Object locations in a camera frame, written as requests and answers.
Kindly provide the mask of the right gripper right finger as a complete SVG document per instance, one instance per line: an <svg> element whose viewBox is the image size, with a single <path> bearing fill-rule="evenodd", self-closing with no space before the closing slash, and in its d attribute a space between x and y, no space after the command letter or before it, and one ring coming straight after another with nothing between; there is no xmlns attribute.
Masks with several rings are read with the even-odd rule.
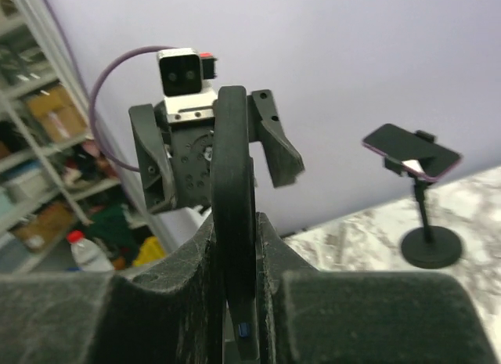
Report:
<svg viewBox="0 0 501 364"><path fill-rule="evenodd" d="M494 363L468 293L440 272L321 272L256 216L263 363Z"/></svg>

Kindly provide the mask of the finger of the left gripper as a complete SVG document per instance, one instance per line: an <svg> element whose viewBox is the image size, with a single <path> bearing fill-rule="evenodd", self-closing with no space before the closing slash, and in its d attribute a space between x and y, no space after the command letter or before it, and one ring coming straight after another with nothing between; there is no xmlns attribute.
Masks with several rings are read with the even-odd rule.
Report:
<svg viewBox="0 0 501 364"><path fill-rule="evenodd" d="M128 114L146 209L150 214L172 211L177 204L174 174L153 105L132 106Z"/></svg>
<svg viewBox="0 0 501 364"><path fill-rule="evenodd" d="M250 142L260 142L274 188L290 186L305 170L300 153L287 138L270 90L250 94Z"/></svg>

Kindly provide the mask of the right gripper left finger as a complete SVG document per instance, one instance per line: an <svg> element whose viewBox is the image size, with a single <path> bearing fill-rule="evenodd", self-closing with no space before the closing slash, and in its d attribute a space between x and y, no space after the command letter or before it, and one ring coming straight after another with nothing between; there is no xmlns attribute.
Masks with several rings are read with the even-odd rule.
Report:
<svg viewBox="0 0 501 364"><path fill-rule="evenodd" d="M119 272L1 278L4 363L221 363L225 300L213 222L164 260Z"/></svg>

